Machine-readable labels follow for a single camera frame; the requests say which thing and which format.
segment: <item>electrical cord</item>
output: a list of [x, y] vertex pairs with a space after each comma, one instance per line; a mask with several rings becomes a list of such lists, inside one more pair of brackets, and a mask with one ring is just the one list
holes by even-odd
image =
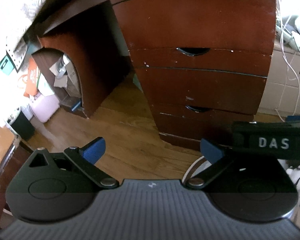
[[[282, 57], [283, 59], [285, 60], [285, 62], [287, 63], [287, 69], [291, 69], [292, 72], [295, 74], [296, 76], [296, 79], [298, 81], [298, 97], [297, 97], [297, 101], [296, 101], [296, 104], [295, 104], [295, 107], [294, 107], [294, 111], [293, 111], [293, 114], [292, 115], [295, 115], [296, 111], [297, 111], [297, 106], [298, 106], [298, 102], [299, 102], [299, 98], [300, 98], [300, 80], [299, 80], [299, 77], [297, 75], [297, 73], [295, 72], [295, 70], [293, 69], [293, 67], [291, 66], [291, 63], [292, 63], [292, 60], [294, 58], [292, 58], [291, 62], [289, 63], [288, 60], [287, 60], [287, 57], [285, 55], [285, 52], [284, 52], [284, 46], [283, 46], [283, 30], [286, 28], [289, 20], [291, 19], [292, 15], [289, 16], [289, 18], [287, 19], [285, 25], [283, 26], [283, 23], [282, 23], [282, 14], [280, 12], [281, 10], [281, 1], [278, 0], [278, 4], [279, 4], [279, 9], [276, 7], [276, 10], [278, 11], [278, 14], [279, 14], [279, 18], [280, 18], [280, 23], [281, 23], [281, 35], [280, 35], [280, 46], [281, 46], [281, 50], [282, 50]], [[284, 89], [283, 89], [283, 92], [285, 90], [285, 87], [287, 85], [287, 75], [288, 75], [288, 71], [286, 72], [286, 80], [285, 80], [285, 85], [284, 85]], [[283, 96], [283, 92], [282, 92], [282, 95], [281, 95], [281, 99], [280, 99], [280, 102], [279, 102], [279, 106], [280, 106], [280, 103], [281, 103], [281, 100], [282, 100], [282, 96]], [[281, 119], [281, 121], [284, 122], [284, 120], [282, 119], [282, 117], [280, 116], [279, 112], [278, 112], [278, 109], [275, 109], [279, 118]]]
[[186, 173], [183, 175], [183, 178], [182, 178], [182, 183], [185, 182], [186, 180], [186, 177], [188, 176], [189, 172], [191, 171], [191, 169], [200, 161], [204, 158], [204, 156], [201, 156], [199, 159], [195, 160], [194, 163], [191, 164], [191, 166], [188, 168], [188, 170], [186, 171]]

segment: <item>blue gripper pad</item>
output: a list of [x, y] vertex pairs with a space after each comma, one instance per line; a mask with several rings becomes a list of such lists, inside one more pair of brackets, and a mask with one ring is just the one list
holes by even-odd
[[201, 139], [200, 152], [211, 164], [216, 163], [224, 156], [224, 153], [220, 148], [205, 139]]
[[94, 165], [105, 154], [106, 141], [103, 137], [98, 137], [80, 150], [82, 157]]

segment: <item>dresser drawer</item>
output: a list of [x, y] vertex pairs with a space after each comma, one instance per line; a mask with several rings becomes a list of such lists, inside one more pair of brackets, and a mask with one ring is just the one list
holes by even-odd
[[275, 0], [128, 0], [113, 9], [129, 49], [204, 47], [272, 54]]
[[151, 112], [159, 132], [195, 140], [205, 138], [230, 145], [232, 123], [253, 121], [253, 115], [203, 108], [197, 108], [195, 112], [189, 108], [165, 104], [152, 105]]
[[271, 62], [271, 56], [265, 54], [205, 48], [133, 49], [130, 58], [134, 67], [226, 70], [260, 76], [268, 76]]
[[255, 114], [266, 84], [263, 77], [222, 71], [152, 67], [135, 70], [149, 104]]

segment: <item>triangular cutout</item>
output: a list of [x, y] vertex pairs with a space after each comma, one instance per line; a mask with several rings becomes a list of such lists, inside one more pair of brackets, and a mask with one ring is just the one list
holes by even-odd
[[29, 167], [41, 167], [41, 166], [47, 166], [48, 162], [44, 155], [42, 153], [37, 153], [37, 155], [34, 157], [32, 162], [30, 163]]

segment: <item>pink container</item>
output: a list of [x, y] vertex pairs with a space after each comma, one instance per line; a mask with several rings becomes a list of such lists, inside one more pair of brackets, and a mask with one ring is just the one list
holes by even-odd
[[60, 104], [56, 95], [45, 97], [39, 93], [35, 96], [35, 100], [30, 102], [30, 106], [34, 116], [40, 122], [45, 123], [58, 110]]

